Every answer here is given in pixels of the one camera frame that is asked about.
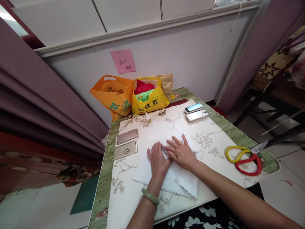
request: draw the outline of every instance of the black floral clothing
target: black floral clothing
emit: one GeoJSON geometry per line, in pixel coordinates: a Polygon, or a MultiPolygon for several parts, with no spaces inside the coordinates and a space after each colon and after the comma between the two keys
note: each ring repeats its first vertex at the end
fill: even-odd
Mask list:
{"type": "MultiPolygon", "coordinates": [[[[259,183],[248,188],[248,190],[259,198],[264,199],[259,183]]],[[[154,229],[161,228],[244,229],[246,227],[237,219],[221,199],[216,199],[154,226],[154,229]]]]}

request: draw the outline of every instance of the yellow bag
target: yellow bag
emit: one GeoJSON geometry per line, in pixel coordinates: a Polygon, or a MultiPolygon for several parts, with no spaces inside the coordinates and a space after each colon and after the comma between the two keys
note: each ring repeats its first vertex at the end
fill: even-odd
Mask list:
{"type": "MultiPolygon", "coordinates": [[[[151,112],[154,110],[162,109],[169,104],[168,99],[164,95],[164,92],[161,88],[161,79],[156,77],[145,77],[138,78],[138,80],[144,83],[151,83],[157,88],[149,95],[148,101],[142,102],[138,101],[134,92],[132,92],[132,103],[131,103],[131,111],[134,114],[141,115],[146,112],[151,112]]],[[[134,81],[134,89],[137,88],[137,79],[134,81]]]]}
{"type": "Polygon", "coordinates": [[[118,120],[130,112],[133,80],[105,75],[91,88],[90,93],[111,111],[112,121],[118,120]]]}

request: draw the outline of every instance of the green bracelet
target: green bracelet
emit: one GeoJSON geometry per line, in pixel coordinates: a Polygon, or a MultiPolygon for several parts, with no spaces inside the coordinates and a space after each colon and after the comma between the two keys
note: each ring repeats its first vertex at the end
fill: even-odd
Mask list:
{"type": "Polygon", "coordinates": [[[154,196],[152,196],[145,188],[142,188],[142,193],[147,199],[149,199],[155,205],[159,205],[159,200],[154,196]]]}

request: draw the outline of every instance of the yellow scissor handle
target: yellow scissor handle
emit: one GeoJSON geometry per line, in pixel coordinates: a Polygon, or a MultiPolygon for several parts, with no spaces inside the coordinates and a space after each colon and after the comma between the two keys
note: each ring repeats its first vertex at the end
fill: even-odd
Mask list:
{"type": "Polygon", "coordinates": [[[236,163],[238,162],[242,155],[244,155],[244,153],[250,153],[250,150],[246,147],[242,147],[242,146],[229,146],[227,149],[226,149],[226,158],[232,162],[232,163],[236,163]],[[242,149],[242,151],[239,153],[239,155],[235,158],[235,160],[232,160],[229,156],[229,150],[230,149],[242,149]]]}

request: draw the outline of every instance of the green mat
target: green mat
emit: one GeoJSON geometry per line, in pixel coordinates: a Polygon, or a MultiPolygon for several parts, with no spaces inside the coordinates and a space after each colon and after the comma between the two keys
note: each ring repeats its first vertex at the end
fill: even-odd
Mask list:
{"type": "Polygon", "coordinates": [[[99,173],[82,183],[74,201],[70,215],[92,209],[99,173]]]}

